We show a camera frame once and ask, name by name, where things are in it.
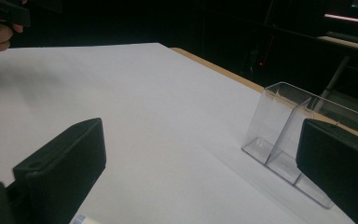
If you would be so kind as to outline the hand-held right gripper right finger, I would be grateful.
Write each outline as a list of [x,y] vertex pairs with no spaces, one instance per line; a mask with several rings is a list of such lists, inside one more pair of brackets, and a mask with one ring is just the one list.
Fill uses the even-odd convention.
[[358,136],[336,125],[305,119],[296,165],[358,224]]

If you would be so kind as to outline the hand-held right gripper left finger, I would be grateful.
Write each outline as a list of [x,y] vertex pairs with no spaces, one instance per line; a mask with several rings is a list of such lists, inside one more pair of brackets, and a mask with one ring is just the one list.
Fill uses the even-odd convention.
[[101,119],[81,121],[13,168],[17,224],[69,224],[106,165]]

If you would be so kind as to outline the clear plastic divided container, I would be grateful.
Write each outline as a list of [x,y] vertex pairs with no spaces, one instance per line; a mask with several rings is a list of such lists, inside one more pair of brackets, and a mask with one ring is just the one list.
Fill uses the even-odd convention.
[[358,136],[357,111],[279,82],[262,91],[241,149],[320,206],[330,208],[334,203],[296,165],[305,119],[328,122]]

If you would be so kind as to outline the white metal stand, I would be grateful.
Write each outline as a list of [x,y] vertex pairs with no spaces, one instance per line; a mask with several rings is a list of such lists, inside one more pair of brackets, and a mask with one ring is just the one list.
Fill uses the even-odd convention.
[[[330,43],[334,43],[334,44],[338,44],[341,47],[346,47],[349,49],[356,49],[358,50],[358,43],[356,42],[351,42],[348,40],[343,40],[343,39],[339,39],[339,38],[334,38],[334,37],[330,37],[330,36],[319,36],[319,39],[323,40],[323,41],[327,41]],[[346,55],[343,60],[341,61],[339,67],[337,68],[335,74],[332,76],[332,78],[330,79],[329,83],[327,84],[327,86],[324,88],[323,93],[321,94],[321,96],[323,98],[327,98],[331,91],[335,88],[335,85],[337,84],[337,81],[339,80],[339,78],[341,77],[344,69],[346,68],[348,62],[350,61],[351,56]]]

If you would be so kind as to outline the white table sheet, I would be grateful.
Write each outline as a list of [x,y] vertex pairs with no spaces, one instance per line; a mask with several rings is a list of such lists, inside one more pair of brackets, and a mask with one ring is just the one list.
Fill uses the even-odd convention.
[[259,93],[160,44],[0,52],[0,181],[79,121],[106,168],[81,207],[103,224],[352,224],[241,145]]

